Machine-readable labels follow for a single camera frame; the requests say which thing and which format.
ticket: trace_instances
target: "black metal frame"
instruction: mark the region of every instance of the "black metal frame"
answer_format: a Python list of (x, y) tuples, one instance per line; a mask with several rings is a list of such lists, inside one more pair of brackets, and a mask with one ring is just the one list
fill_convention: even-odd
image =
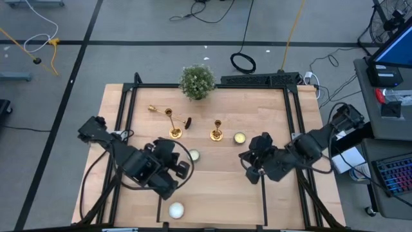
[[(295, 104), (295, 109), (297, 112), (297, 123), (299, 125), (299, 131), (300, 133), (304, 133), (304, 122), (303, 122), (303, 116), (302, 116), (302, 111), (301, 111), (301, 106), (299, 102), (299, 96), (297, 92), (297, 86), (296, 85), (287, 85), (287, 86), (274, 86), (271, 83), (268, 85), (243, 85), (243, 84), (217, 84), (217, 88), (234, 88), (234, 89), (277, 89), (277, 90), (282, 90), (283, 91), (283, 97), (285, 99), (285, 107), (286, 107), (286, 117), (288, 119), (288, 126), (289, 126), (289, 131), (290, 131), (290, 137), (292, 140), (292, 134), (295, 133), (295, 128), (294, 128), (294, 122), (293, 122), (293, 117), (292, 117), (292, 109), (290, 107), (290, 99), (289, 99), (289, 92), (292, 92), (292, 95), (294, 97), (294, 104)], [(118, 114), (117, 114), (117, 119), (116, 119), (116, 124), (115, 124), (115, 130), (120, 130), (121, 122), (122, 122), (122, 117), (124, 113), (124, 108), (126, 104), (126, 96), (128, 91), (131, 91), (131, 98), (130, 98), (130, 103), (129, 103), (129, 110), (127, 113), (127, 120), (126, 120), (126, 126), (125, 130), (130, 130), (131, 126), (131, 119), (133, 117), (133, 110), (135, 107), (135, 101), (136, 101), (136, 93), (138, 88), (178, 88), (178, 84), (144, 84), (142, 83), (140, 77), (138, 76), (137, 73), (135, 73), (135, 82), (134, 83), (124, 83), (123, 88), (122, 88), (122, 95), (120, 98), (120, 105), (118, 108)], [(111, 178), (111, 173), (113, 171), (112, 167), (112, 160), (108, 160), (108, 166), (106, 169), (106, 175), (104, 178), (104, 185), (103, 189), (106, 189), (110, 178)], [(296, 173), (298, 177), (302, 177), (305, 179), (303, 175), (303, 171), (301, 169), (296, 169)], [(312, 170), (309, 170), (308, 173), (308, 182), (311, 186), (311, 188), (315, 191), (316, 193), (316, 185), (315, 185), (315, 179), (314, 179), (314, 174)], [(266, 193), (265, 193), (265, 180), (264, 177), (262, 178), (261, 181), (262, 184), (262, 194), (263, 194), (263, 214), (264, 214), (264, 225), (257, 225), (256, 226), (256, 231), (279, 231), (279, 230), (273, 230), (273, 229), (263, 229), (262, 226), (267, 226), (267, 207), (266, 207)], [(309, 216), (309, 209), (307, 205), (307, 199), (306, 199), (306, 193), (302, 185), (300, 185), (299, 181), (297, 182), (298, 187), (299, 187), (299, 196), (301, 200), (301, 207), (302, 207), (302, 214), (303, 214), (303, 221), (304, 221), (304, 226), (306, 229), (309, 229), (311, 226), (310, 224), (310, 216)], [(118, 198), (119, 198), (119, 192), (120, 192), (120, 184), (114, 189), (113, 191), (113, 199), (112, 199), (112, 205), (110, 209), (110, 215), (109, 215), (109, 225), (114, 226), (115, 223), (115, 217), (116, 217), (116, 212), (117, 212), (117, 204), (118, 204)], [(159, 204), (158, 204), (158, 213), (157, 213), (157, 218), (156, 220), (159, 222), (159, 217), (160, 217), (160, 203), (161, 199), (159, 198)], [(97, 224), (102, 223), (102, 219), (104, 216), (104, 210), (105, 210), (105, 204), (103, 204), (103, 207), (100, 209), (97, 215)], [(314, 205), (314, 212), (315, 212), (315, 219), (316, 219), (316, 224), (317, 227), (323, 227), (323, 220), (322, 216), (317, 209), (317, 207)], [(169, 228), (169, 223), (164, 222), (163, 228), (142, 228), (140, 227), (139, 230), (147, 230), (147, 231), (173, 231), (175, 229)], [(178, 228), (178, 231), (195, 231), (199, 229), (189, 229), (189, 228)], [(218, 231), (233, 231), (232, 229), (216, 229)], [(236, 231), (250, 231), (250, 229), (236, 229)]]

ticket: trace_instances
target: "wooden tabletop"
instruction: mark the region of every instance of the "wooden tabletop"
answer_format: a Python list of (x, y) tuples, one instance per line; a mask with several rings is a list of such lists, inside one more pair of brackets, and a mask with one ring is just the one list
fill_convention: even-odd
[[(312, 86), (299, 86), (298, 90), (306, 130), (322, 127), (315, 89)], [(106, 119), (108, 130), (114, 128), (121, 91), (121, 84), (106, 85), (98, 115)], [(296, 131), (299, 131), (292, 95), (290, 100), (294, 126)], [(150, 104), (159, 110), (171, 108), (173, 115), (183, 120), (192, 117), (191, 127), (183, 131), (178, 141), (188, 149), (197, 149), (201, 153), (190, 181), (183, 188), (176, 190), (170, 199), (162, 201), (160, 221), (169, 222), (170, 227), (198, 228), (252, 229), (258, 224), (264, 224), (261, 183), (253, 185), (247, 180), (238, 154), (247, 151), (252, 137), (261, 135), (264, 131), (271, 134), (274, 145), (280, 148), (290, 142), (283, 91), (217, 89), (206, 99), (190, 101), (178, 88), (139, 88), (131, 124), (135, 135), (129, 139), (129, 144), (136, 148), (143, 148), (144, 144), (154, 141), (157, 137), (169, 136), (169, 118), (148, 111), (147, 107)], [(216, 119), (221, 121), (220, 130), (223, 132), (223, 139), (219, 142), (214, 142), (210, 138)], [(125, 122), (126, 113), (123, 116), (122, 128)], [(174, 123), (184, 128), (182, 123)], [(233, 143), (233, 136), (239, 131), (247, 136), (247, 141), (242, 145)], [(187, 161), (186, 154), (181, 148), (177, 146), (175, 151), (181, 154), (180, 160)], [(91, 145), (85, 170), (102, 152), (103, 149), (99, 145)], [(84, 190), (84, 212), (87, 212), (100, 196), (107, 160), (108, 156), (104, 157), (89, 174)], [(321, 159), (314, 167), (326, 170), (330, 168), (330, 164), (326, 159)], [(304, 229), (295, 171), (291, 171), (280, 182), (268, 178), (265, 180), (268, 226), (264, 228)], [(319, 198), (337, 221), (344, 224), (333, 174), (315, 173), (315, 181)], [(124, 178), (124, 182), (134, 184), (127, 178)], [(122, 188), (115, 226), (161, 227), (162, 223), (156, 222), (158, 199), (154, 191), (132, 191)], [(315, 225), (312, 202), (309, 197), (307, 199), (311, 222)], [(169, 205), (173, 202), (181, 202), (185, 206), (185, 214), (181, 219), (172, 219), (168, 214)], [(105, 221), (108, 220), (107, 209), (110, 208), (111, 197), (106, 204)], [(78, 200), (72, 221), (79, 220)]]

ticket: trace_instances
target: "green plant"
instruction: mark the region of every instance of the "green plant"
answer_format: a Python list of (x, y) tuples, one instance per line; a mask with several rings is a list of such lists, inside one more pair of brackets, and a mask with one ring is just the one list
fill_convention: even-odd
[(179, 88), (190, 100), (203, 99), (210, 91), (215, 89), (213, 72), (203, 64), (183, 68)]

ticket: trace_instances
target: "computer monitor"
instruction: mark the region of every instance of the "computer monitor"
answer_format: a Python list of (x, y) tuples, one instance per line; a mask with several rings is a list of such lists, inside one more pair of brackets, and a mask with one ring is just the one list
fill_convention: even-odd
[(412, 68), (412, 17), (369, 58), (368, 64), (372, 86), (395, 87), (403, 81), (398, 68)]

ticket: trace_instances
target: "gold candle holder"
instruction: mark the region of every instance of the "gold candle holder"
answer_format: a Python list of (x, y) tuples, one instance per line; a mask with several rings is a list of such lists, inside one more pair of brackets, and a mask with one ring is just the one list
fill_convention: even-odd
[(182, 136), (182, 129), (178, 126), (174, 126), (172, 120), (172, 109), (166, 109), (165, 114), (170, 118), (170, 122), (172, 123), (172, 128), (169, 130), (169, 136), (172, 139), (179, 139)]
[(218, 142), (221, 139), (223, 139), (223, 132), (219, 130), (219, 127), (221, 126), (221, 121), (220, 120), (214, 121), (214, 125), (216, 129), (211, 131), (211, 139), (215, 142)]
[[(152, 105), (149, 105), (149, 107), (148, 107), (147, 109), (150, 110), (150, 111), (155, 111), (155, 112), (158, 112), (158, 113), (163, 113), (163, 114), (165, 114), (164, 112), (158, 110), (156, 107), (154, 107), (154, 106), (152, 106)], [(183, 121), (183, 120), (178, 119), (178, 118), (173, 117), (173, 116), (172, 116), (172, 119), (176, 119), (176, 120), (184, 123), (186, 130), (189, 129), (189, 126), (191, 126), (191, 123), (192, 123), (192, 118), (191, 118), (191, 117), (188, 117), (186, 121)]]

